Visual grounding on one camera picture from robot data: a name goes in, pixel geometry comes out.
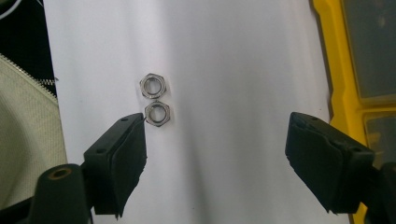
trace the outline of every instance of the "white fabric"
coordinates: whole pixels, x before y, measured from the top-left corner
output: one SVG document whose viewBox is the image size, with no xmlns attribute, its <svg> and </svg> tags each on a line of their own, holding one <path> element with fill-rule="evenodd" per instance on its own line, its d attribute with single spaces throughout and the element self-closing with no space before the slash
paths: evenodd
<svg viewBox="0 0 396 224">
<path fill-rule="evenodd" d="M 58 103 L 0 58 L 0 208 L 31 197 L 41 173 L 63 163 Z"/>
</svg>

